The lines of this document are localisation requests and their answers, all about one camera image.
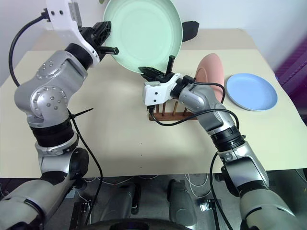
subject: beige table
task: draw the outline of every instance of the beige table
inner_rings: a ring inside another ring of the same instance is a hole
[[[251,49],[240,48],[238,41],[237,49],[218,49],[216,43],[214,50],[197,50],[193,48],[195,44],[189,42],[185,46],[190,49],[180,51],[174,71],[194,76],[199,61],[213,52],[222,60],[226,80],[235,73],[250,72],[265,78],[276,89],[279,100],[269,111],[246,111],[228,97],[224,102],[227,109],[237,114],[240,131],[247,136],[264,168],[307,167],[307,128],[259,51],[252,46]],[[20,82],[32,78],[52,53],[27,52],[16,68]],[[69,103],[75,113],[94,108],[78,117],[77,123],[101,163],[104,176],[208,173],[216,152],[210,137],[197,121],[173,127],[149,121],[142,103],[143,82],[139,74],[126,70],[107,56],[98,67],[89,69],[84,85]],[[15,88],[8,79],[0,89],[0,177],[39,177],[35,138],[26,115],[14,104]],[[221,166],[221,162],[216,161],[213,171],[220,172]],[[87,176],[98,176],[92,160]]]

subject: dish rack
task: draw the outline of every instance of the dish rack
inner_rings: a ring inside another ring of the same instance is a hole
[[[172,112],[165,112],[166,108],[166,102],[163,104],[157,104],[155,106],[155,111],[153,112],[153,115],[157,118],[159,121],[179,121],[182,120],[188,116],[193,115],[193,113],[188,112],[188,109],[185,108],[183,112],[177,112],[178,107],[178,101],[175,102],[174,108]],[[148,114],[148,118],[150,121],[154,121],[153,117]]]

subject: black cable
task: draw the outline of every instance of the black cable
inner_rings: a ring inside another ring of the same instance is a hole
[[[227,112],[227,113],[231,114],[235,118],[236,126],[239,129],[239,119],[238,119],[238,117],[236,116],[236,114],[234,112],[232,112],[230,110],[227,110],[227,109],[208,109],[208,110],[203,110],[203,111],[195,113],[194,115],[188,116],[188,117],[186,117],[186,118],[184,118],[184,119],[182,119],[180,121],[177,121],[177,122],[174,122],[174,123],[171,123],[171,124],[165,124],[165,123],[161,123],[160,121],[158,121],[158,119],[154,115],[154,111],[153,110],[150,110],[149,114],[153,117],[154,121],[156,123],[158,123],[159,125],[161,125],[161,126],[175,126],[175,125],[178,125],[178,124],[180,124],[182,122],[190,120],[192,118],[200,116],[202,114],[211,113],[211,112]]]
[[[213,170],[213,164],[214,164],[214,161],[217,157],[217,152],[215,153],[215,155],[213,156],[213,159],[211,161],[211,165],[210,165],[210,172],[209,172],[209,182],[210,182],[210,188],[211,188],[211,192],[212,192],[212,195],[213,195],[213,199],[215,201],[215,204],[216,206],[218,207],[220,213],[221,213],[221,216],[223,217],[227,227],[229,228],[229,230],[233,230],[233,228],[231,227],[227,217],[225,216],[225,213],[223,212],[222,210],[222,207],[220,206],[217,198],[216,198],[216,194],[215,194],[215,191],[214,191],[214,188],[213,188],[213,173],[212,173],[212,170]]]
[[[193,84],[195,85],[215,85],[215,86],[218,86],[220,87],[222,90],[223,90],[223,95],[222,95],[222,99],[221,99],[221,103],[223,104],[224,102],[224,99],[225,99],[225,95],[226,95],[226,90],[225,90],[225,87],[219,83],[205,83],[205,82],[197,82],[197,81],[193,81]]]
[[[97,197],[98,197],[99,191],[100,191],[100,189],[101,189],[103,174],[102,174],[102,170],[101,170],[101,167],[100,167],[99,162],[97,161],[95,155],[93,154],[93,152],[92,152],[91,149],[88,147],[88,145],[86,144],[85,140],[83,139],[83,137],[82,137],[82,135],[81,135],[81,133],[80,133],[80,130],[78,129],[77,123],[76,123],[74,117],[72,116],[72,113],[71,113],[69,110],[68,110],[68,113],[69,113],[69,115],[70,115],[70,117],[71,117],[73,126],[75,127],[75,129],[76,129],[76,131],[77,131],[77,133],[78,133],[78,135],[79,135],[80,140],[82,141],[83,145],[85,146],[85,148],[87,149],[87,151],[88,151],[88,152],[90,153],[90,155],[92,156],[93,160],[95,161],[95,163],[96,163],[96,165],[97,165],[97,168],[98,168],[98,170],[99,170],[99,173],[100,173],[99,185],[98,185],[98,187],[97,187],[96,194],[95,194],[95,196],[94,196],[94,198],[93,198],[93,202],[92,202],[91,205],[90,205],[90,210],[89,210],[89,212],[88,212],[88,214],[87,214],[87,217],[86,217],[86,219],[85,219],[85,223],[84,223],[84,224],[87,225],[87,222],[88,222],[88,220],[89,220],[89,218],[90,218],[90,215],[91,215],[91,213],[92,213],[94,204],[95,204],[96,199],[97,199]]]
[[[9,51],[9,70],[10,70],[11,77],[12,77],[12,79],[13,79],[13,81],[14,81],[14,83],[17,87],[19,87],[20,84],[19,84],[19,82],[18,82],[18,80],[15,76],[14,68],[13,68],[13,52],[14,52],[15,45],[16,45],[19,37],[23,34],[24,31],[26,31],[31,25],[34,25],[35,23],[37,23],[37,22],[39,22],[43,19],[50,20],[47,9],[44,9],[44,12],[42,12],[41,16],[39,16],[38,18],[35,18],[33,21],[30,21],[23,28],[21,28],[21,30],[18,31],[18,33],[16,34],[15,38],[12,41],[10,51]]]
[[[236,120],[236,127],[239,130],[240,124],[239,124],[238,117],[236,116],[236,114],[234,112],[232,112],[230,110],[227,110],[227,109],[210,109],[210,110],[200,111],[198,113],[195,113],[192,116],[186,117],[185,119],[182,119],[180,121],[177,121],[177,122],[174,122],[174,123],[171,123],[171,124],[164,124],[164,123],[161,123],[160,121],[158,121],[157,118],[154,116],[154,112],[152,110],[150,110],[149,113],[153,117],[153,119],[155,120],[156,123],[158,123],[158,124],[160,124],[162,126],[175,126],[175,125],[178,125],[178,124],[180,124],[182,122],[190,120],[190,119],[192,119],[194,117],[197,117],[199,115],[206,114],[206,113],[209,113],[209,112],[216,112],[216,111],[227,112],[227,113],[231,114],[235,118],[235,120]],[[217,155],[218,154],[216,152],[214,157],[213,157],[213,159],[212,159],[212,161],[211,161],[211,165],[210,165],[210,172],[209,172],[210,188],[211,188],[211,191],[212,191],[213,199],[214,199],[214,201],[215,201],[215,203],[216,203],[216,205],[217,205],[217,207],[218,207],[218,209],[219,209],[219,211],[221,213],[221,216],[223,217],[227,227],[229,228],[229,230],[233,230],[233,228],[231,227],[227,217],[225,216],[225,213],[222,210],[222,207],[220,206],[220,204],[219,204],[219,202],[218,202],[218,200],[216,198],[216,194],[215,194],[214,187],[213,187],[213,173],[212,173],[212,170],[213,170],[213,164],[214,164],[214,161],[215,161]]]

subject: mint green plate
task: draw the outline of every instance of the mint green plate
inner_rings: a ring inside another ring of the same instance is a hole
[[[106,46],[116,46],[113,58],[131,71],[165,71],[168,57],[180,51],[182,24],[171,0],[110,0],[103,21],[112,23]]]

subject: blue plate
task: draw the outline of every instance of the blue plate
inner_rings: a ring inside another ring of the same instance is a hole
[[[251,111],[272,109],[278,100],[273,86],[265,79],[251,73],[231,76],[226,88],[228,96],[234,103]]]

